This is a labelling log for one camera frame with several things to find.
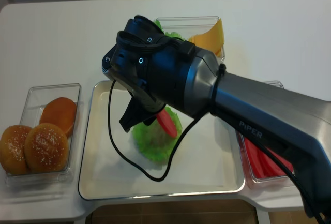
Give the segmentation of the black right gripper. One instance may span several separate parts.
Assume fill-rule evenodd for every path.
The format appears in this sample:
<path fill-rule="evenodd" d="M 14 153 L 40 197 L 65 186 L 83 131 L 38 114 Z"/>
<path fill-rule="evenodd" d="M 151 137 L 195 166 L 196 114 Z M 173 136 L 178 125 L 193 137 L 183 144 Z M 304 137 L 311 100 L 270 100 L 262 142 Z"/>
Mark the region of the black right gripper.
<path fill-rule="evenodd" d="M 103 65 L 108 75 L 132 96 L 119 120 L 129 132 L 139 123 L 149 126 L 165 104 L 184 111 L 184 91 L 196 46 L 167 36 L 143 16 L 129 19 L 117 33 L 110 58 Z"/>

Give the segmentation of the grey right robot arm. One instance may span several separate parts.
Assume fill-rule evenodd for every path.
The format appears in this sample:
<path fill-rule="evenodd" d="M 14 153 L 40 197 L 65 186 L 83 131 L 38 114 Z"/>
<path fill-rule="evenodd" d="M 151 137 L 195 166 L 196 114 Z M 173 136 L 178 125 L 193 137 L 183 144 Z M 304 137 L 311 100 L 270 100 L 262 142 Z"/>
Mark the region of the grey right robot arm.
<path fill-rule="evenodd" d="M 226 71 L 214 53 L 130 19 L 102 59 L 103 73 L 131 95 L 124 131 L 149 126 L 166 105 L 197 123 L 216 116 L 248 138 L 299 190 L 305 212 L 330 223 L 330 102 Z"/>

